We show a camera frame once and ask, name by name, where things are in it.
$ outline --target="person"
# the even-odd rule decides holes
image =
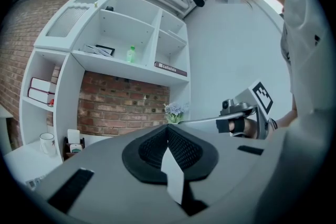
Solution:
[[[271,120],[268,137],[276,128],[288,127],[298,115],[304,115],[316,108],[327,108],[334,104],[334,95],[331,90],[325,93],[321,101],[319,92],[323,85],[314,85],[314,80],[305,76],[314,63],[312,55],[318,55],[318,48],[323,43],[330,51],[334,41],[323,9],[318,0],[277,0],[284,6],[284,29],[281,38],[281,52],[287,63],[292,93],[292,108],[282,118]],[[229,122],[230,131],[235,128],[234,121]],[[252,119],[245,119],[244,133],[251,138],[256,138],[257,123]]]

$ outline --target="shelf board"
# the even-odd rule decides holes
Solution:
[[[30,104],[32,104],[34,106],[37,106],[39,108],[42,108],[44,110],[50,111],[50,112],[54,111],[54,107],[50,107],[47,104],[41,103],[41,102],[36,101],[36,100],[34,100],[32,98],[29,98],[29,97],[23,97],[23,101],[25,101],[27,103],[30,103]]]
[[[49,157],[40,150],[39,140],[17,148],[4,159],[12,176],[22,183],[44,176],[62,164],[58,155]]]
[[[154,27],[138,19],[109,10],[100,10],[101,34],[114,39],[124,40],[129,45],[146,45]]]
[[[146,67],[129,63],[116,58],[89,54],[83,51],[72,51],[72,55],[85,70],[120,78],[148,82],[162,86],[173,86],[189,82],[189,78],[156,67]]]
[[[159,40],[157,43],[157,52],[166,56],[170,56],[182,50],[186,45],[186,43],[182,42],[180,39],[177,39],[163,30],[160,30],[159,32]]]

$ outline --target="white desk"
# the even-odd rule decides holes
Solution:
[[[0,105],[0,149],[3,155],[12,151],[9,142],[6,122],[6,119],[12,117],[13,115],[10,114],[2,105]]]

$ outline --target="black strap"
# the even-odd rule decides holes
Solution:
[[[235,123],[235,128],[232,130],[232,133],[242,133],[245,129],[245,120],[244,118],[233,120]]]

